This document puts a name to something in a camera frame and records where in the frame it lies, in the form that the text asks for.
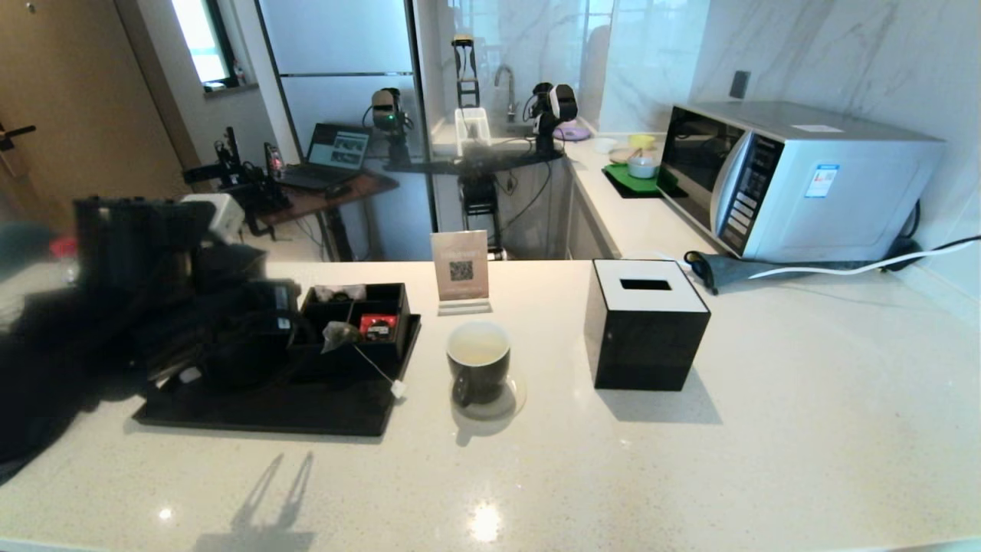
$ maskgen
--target white cable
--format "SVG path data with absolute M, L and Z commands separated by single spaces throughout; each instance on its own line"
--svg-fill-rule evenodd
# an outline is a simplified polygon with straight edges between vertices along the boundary
M 790 272 L 813 272 L 816 274 L 832 274 L 835 276 L 852 276 L 854 274 L 861 274 L 862 272 L 868 272 L 869 270 L 875 270 L 876 268 L 881 268 L 883 266 L 888 266 L 890 264 L 895 264 L 897 262 L 903 262 L 905 260 L 911 260 L 924 256 L 953 253 L 954 251 L 958 251 L 963 248 L 966 248 L 967 246 L 970 246 L 973 243 L 974 242 L 965 242 L 963 244 L 958 244 L 951 248 L 935 249 L 930 251 L 920 251 L 917 253 L 908 253 L 893 258 L 887 258 L 886 260 L 880 260 L 879 262 L 873 264 L 867 264 L 865 266 L 853 268 L 852 270 L 834 270 L 831 268 L 815 268 L 809 266 L 788 266 L 785 268 L 774 268 L 773 270 L 767 270 L 765 272 L 760 272 L 759 274 L 753 274 L 752 276 L 749 276 L 749 279 L 755 280 L 756 278 L 764 278 L 766 276 L 773 276 L 774 274 L 787 274 Z
M 395 383 L 394 381 L 392 381 L 392 379 L 391 379 L 390 377 L 388 377 L 388 376 L 387 376 L 387 375 L 386 375 L 386 374 L 385 374 L 384 372 L 382 372 L 382 369 L 381 369 L 381 368 L 379 368 L 377 364 L 375 364 L 374 362 L 372 362 L 372 360 L 371 360 L 371 359 L 369 359 L 369 358 L 368 358 L 368 356 L 367 356 L 367 355 L 365 355 L 365 354 L 364 354 L 364 353 L 363 353 L 363 352 L 361 351 L 361 348 L 359 348 L 359 347 L 358 347 L 357 345 L 354 345 L 354 344 L 351 344 L 351 347 L 353 347 L 353 348 L 354 348 L 354 350 L 358 352 L 358 355 L 361 355 L 362 357 L 364 357 L 364 358 L 365 358 L 365 360 L 367 360 L 367 361 L 368 361 L 368 364 L 370 364 L 370 365 L 372 365 L 372 366 L 374 366 L 374 367 L 375 367 L 375 370 L 377 370 L 377 371 L 378 371 L 378 373 L 379 373 L 379 374 L 381 374 L 381 375 L 382 375 L 382 377 L 383 377 L 384 379 L 387 379 L 387 380 L 388 380 L 388 383 Z

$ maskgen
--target wooden door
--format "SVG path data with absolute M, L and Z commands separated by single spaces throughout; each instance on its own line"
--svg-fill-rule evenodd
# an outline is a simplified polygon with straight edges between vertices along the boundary
M 113 0 L 0 0 L 0 124 L 37 126 L 13 138 L 27 174 L 0 163 L 18 218 L 66 231 L 77 197 L 187 192 Z

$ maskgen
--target door handle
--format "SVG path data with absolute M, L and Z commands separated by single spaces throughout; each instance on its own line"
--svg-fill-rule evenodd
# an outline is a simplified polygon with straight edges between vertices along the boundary
M 29 127 L 20 127 L 19 129 L 6 131 L 3 125 L 0 125 L 0 165 L 7 167 L 7 170 L 10 171 L 11 176 L 14 178 L 27 174 L 27 165 L 24 163 L 20 154 L 14 149 L 14 143 L 10 138 L 32 133 L 36 130 L 37 127 L 30 125 Z
M 36 126 L 30 125 L 27 127 L 20 127 L 19 129 L 13 129 L 12 131 L 5 131 L 3 125 L 0 125 L 0 151 L 7 151 L 8 149 L 14 148 L 14 143 L 10 141 L 10 138 L 32 133 L 36 130 Z

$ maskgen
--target black tray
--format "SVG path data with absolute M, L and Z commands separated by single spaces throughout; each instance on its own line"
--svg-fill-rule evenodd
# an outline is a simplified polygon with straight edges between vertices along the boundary
M 396 373 L 398 378 L 403 376 L 421 318 L 419 314 L 409 316 L 401 362 L 392 358 L 392 365 L 378 362 L 379 368 Z M 246 392 L 240 398 L 223 397 L 217 407 L 209 405 L 214 396 L 200 378 L 188 384 L 171 378 L 162 391 L 173 399 L 148 401 L 133 419 L 144 425 L 168 427 L 379 437 L 385 433 L 395 403 L 391 384 L 367 363 L 352 369 L 356 371 L 353 377 L 353 372 L 345 371 L 319 381 L 307 381 L 299 372 L 289 384 Z

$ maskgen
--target glass panel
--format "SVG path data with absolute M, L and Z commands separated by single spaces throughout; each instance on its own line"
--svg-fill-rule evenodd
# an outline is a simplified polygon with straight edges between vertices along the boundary
M 204 0 L 171 0 L 171 2 L 178 15 L 187 49 L 190 50 L 191 59 L 194 60 L 197 76 L 203 83 L 230 77 Z
M 671 112 L 658 185 L 706 230 L 712 227 L 715 179 L 742 135 L 743 129 L 698 113 L 678 107 Z
M 742 129 L 675 108 L 663 162 L 711 193 L 722 164 L 742 135 Z

